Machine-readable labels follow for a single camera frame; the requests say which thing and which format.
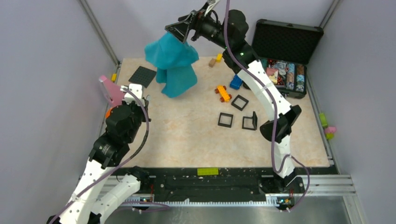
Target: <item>black carrying case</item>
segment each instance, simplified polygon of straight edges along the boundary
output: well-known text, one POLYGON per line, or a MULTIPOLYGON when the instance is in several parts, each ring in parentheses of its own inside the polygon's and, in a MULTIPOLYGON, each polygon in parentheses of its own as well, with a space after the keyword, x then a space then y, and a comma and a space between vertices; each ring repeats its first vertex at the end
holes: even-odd
MULTIPOLYGON (((278 90, 293 98, 303 98, 306 93, 306 78, 308 64, 319 40, 323 36, 320 27, 308 27, 291 23, 258 20, 253 37, 252 48, 260 58, 277 61, 285 61, 304 65, 304 91, 287 89, 286 86, 278 87, 278 90)), ((294 84, 297 83, 297 75, 294 75, 294 84)))

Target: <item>open case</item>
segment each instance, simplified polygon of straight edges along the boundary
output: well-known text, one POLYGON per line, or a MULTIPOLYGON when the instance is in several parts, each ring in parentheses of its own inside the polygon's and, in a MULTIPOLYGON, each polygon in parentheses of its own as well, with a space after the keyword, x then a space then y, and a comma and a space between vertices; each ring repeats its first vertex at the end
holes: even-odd
POLYGON ((257 21, 252 47, 263 67, 277 71, 275 84, 284 86, 278 87, 282 94, 293 98, 307 94, 306 65, 323 34, 320 27, 257 21))

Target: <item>orange toy car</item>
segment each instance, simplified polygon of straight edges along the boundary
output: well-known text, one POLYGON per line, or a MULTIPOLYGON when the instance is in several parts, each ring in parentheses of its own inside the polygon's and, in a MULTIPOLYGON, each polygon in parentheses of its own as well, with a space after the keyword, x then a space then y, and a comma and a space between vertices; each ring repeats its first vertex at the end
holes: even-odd
POLYGON ((215 93, 220 93, 220 95, 221 95, 220 101, 221 102, 228 102, 232 99, 231 94, 228 94, 226 89, 227 88, 225 86, 218 85, 217 88, 214 90, 215 93))

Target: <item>wooden block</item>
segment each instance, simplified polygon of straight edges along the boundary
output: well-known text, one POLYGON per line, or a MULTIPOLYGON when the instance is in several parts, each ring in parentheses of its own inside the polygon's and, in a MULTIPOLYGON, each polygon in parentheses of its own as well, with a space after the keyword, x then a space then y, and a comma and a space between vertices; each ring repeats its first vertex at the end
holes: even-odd
POLYGON ((209 62, 209 67, 213 68, 215 64, 216 64, 216 59, 212 58, 211 61, 209 62))
POLYGON ((217 54, 216 62, 221 62, 222 54, 217 54))

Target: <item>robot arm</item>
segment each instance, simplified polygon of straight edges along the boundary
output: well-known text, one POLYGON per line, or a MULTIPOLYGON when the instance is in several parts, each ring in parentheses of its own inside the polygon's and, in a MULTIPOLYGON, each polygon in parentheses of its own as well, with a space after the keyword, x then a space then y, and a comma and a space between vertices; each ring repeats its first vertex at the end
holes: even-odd
POLYGON ((111 83, 111 85, 117 87, 118 92, 113 95, 109 93, 109 98, 114 99, 123 95, 119 99, 121 105, 114 105, 108 114, 106 131, 93 144, 84 173, 68 201, 68 205, 71 205, 55 220, 53 220, 54 216, 50 217, 47 222, 49 224, 105 223, 126 198, 139 191, 141 180, 148 178, 138 170, 139 168, 134 168, 133 175, 125 175, 122 182, 99 200, 97 200, 99 193, 108 177, 83 192, 121 163, 122 158, 129 151, 128 144, 134 141, 141 123, 146 122, 142 108, 136 103, 135 98, 124 91, 124 88, 128 88, 143 103, 147 111, 149 102, 143 97, 143 87, 139 84, 130 84, 120 89, 116 84, 111 83))
MULTIPOLYGON (((213 7, 219 1, 208 0, 207 3, 198 11, 191 11, 190 14, 182 16, 179 22, 165 26, 165 30, 173 34, 179 41, 186 42, 190 30, 195 30, 192 41, 203 36, 207 40, 226 49, 224 40, 224 22, 221 24, 216 18, 211 17, 213 7)), ((265 70, 259 60, 258 55, 252 47, 245 41, 245 35, 248 31, 245 15, 239 10, 230 10, 228 13, 227 39, 233 56, 245 67, 250 73, 254 74, 265 87, 257 82, 248 73, 242 70, 231 58, 228 50, 223 52, 223 58, 229 68, 231 68, 239 78, 241 78, 253 91, 258 98, 269 117, 269 121, 260 127, 263 137, 271 141, 272 130, 275 116, 277 117, 277 126, 275 133, 275 168, 279 170, 285 156, 290 154, 290 133, 291 126, 301 113, 301 108, 296 105, 292 106, 277 90, 271 80, 268 78, 265 70), (267 90, 271 93, 276 101, 277 114, 275 114, 274 105, 267 90)), ((280 172, 276 173, 284 179, 291 180, 294 171, 294 165, 290 157, 285 158, 284 165, 280 172)))

